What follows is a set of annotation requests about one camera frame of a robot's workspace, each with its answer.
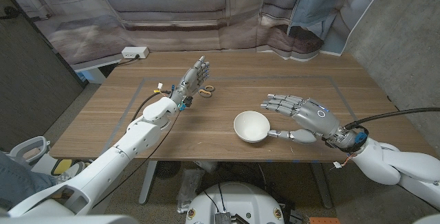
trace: jeans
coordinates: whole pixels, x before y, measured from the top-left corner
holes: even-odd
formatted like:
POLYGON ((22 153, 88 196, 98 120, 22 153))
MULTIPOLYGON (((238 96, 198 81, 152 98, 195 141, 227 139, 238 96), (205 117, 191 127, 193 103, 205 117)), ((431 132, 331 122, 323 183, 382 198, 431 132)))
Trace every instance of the jeans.
POLYGON ((56 185, 56 178, 31 172, 0 152, 0 208, 9 210, 22 200, 56 185))

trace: electrical outlet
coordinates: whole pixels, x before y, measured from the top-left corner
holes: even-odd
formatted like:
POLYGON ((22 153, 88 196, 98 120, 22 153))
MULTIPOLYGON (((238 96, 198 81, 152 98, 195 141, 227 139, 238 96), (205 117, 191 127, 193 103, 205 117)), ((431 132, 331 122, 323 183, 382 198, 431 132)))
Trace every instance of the electrical outlet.
POLYGON ((136 57, 136 55, 139 55, 139 58, 146 58, 146 56, 148 56, 150 51, 145 46, 144 47, 125 47, 121 53, 125 59, 133 59, 136 57))

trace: wooden table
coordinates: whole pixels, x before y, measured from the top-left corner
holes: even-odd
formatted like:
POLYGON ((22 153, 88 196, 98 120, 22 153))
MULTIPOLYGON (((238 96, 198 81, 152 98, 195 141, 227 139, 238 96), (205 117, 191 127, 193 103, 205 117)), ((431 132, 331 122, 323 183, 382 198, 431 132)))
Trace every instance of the wooden table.
MULTIPOLYGON (((211 98, 194 96, 180 113, 170 135, 152 160, 211 161, 343 161, 345 153, 317 141, 301 145, 268 137, 249 144, 234 132, 242 111, 264 114, 272 129, 294 131, 289 117, 260 108, 268 93, 313 98, 346 124, 354 118, 396 111, 386 94, 349 54, 321 54, 306 63, 283 60, 273 53, 152 53, 146 60, 117 67, 55 143, 55 158, 93 159, 124 134, 135 110, 164 83, 177 84, 201 55, 211 65, 206 84, 216 87, 211 98)), ((370 136, 402 151, 435 155, 434 150, 404 117, 367 122, 370 136)), ((146 158, 149 149, 139 158, 146 158)))

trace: robotic arm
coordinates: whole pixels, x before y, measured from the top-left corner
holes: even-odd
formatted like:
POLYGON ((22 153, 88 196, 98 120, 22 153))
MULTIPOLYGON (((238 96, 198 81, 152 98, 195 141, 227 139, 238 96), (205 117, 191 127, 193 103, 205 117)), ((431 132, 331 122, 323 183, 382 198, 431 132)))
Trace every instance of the robotic arm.
POLYGON ((85 215, 138 153, 151 148, 170 123, 169 117, 190 106, 192 96, 209 77, 209 63, 202 56, 168 97, 147 106, 143 115, 127 127, 125 135, 74 178, 37 192, 12 208, 10 217, 33 217, 41 213, 56 216, 85 215), (65 202, 58 194, 71 195, 65 202))
POLYGON ((322 104, 296 96, 268 95, 261 107, 292 117, 305 129, 269 131, 273 137, 311 144, 320 137, 329 146, 350 153, 350 158, 371 180, 386 185, 400 184, 409 192, 440 208, 440 161, 423 153, 401 152, 393 145, 379 143, 368 131, 356 133, 322 104))

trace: table leg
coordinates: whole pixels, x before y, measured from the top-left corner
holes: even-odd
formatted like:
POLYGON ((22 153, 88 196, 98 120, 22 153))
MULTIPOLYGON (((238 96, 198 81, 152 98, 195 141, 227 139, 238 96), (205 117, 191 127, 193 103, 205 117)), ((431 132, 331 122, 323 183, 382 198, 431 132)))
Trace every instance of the table leg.
POLYGON ((102 74, 99 68, 81 71, 81 73, 90 83, 102 84, 105 81, 105 76, 102 74))
POLYGON ((313 172, 316 184, 318 185, 322 205, 324 208, 331 209, 333 207, 333 203, 331 202, 329 187, 327 186, 327 180, 325 179, 324 170, 322 169, 321 163, 312 163, 311 171, 313 172))
POLYGON ((142 189, 139 195, 139 203, 145 204, 148 200, 151 184, 153 182, 154 173, 156 171, 157 161, 149 161, 148 166, 146 167, 144 184, 142 185, 142 189))

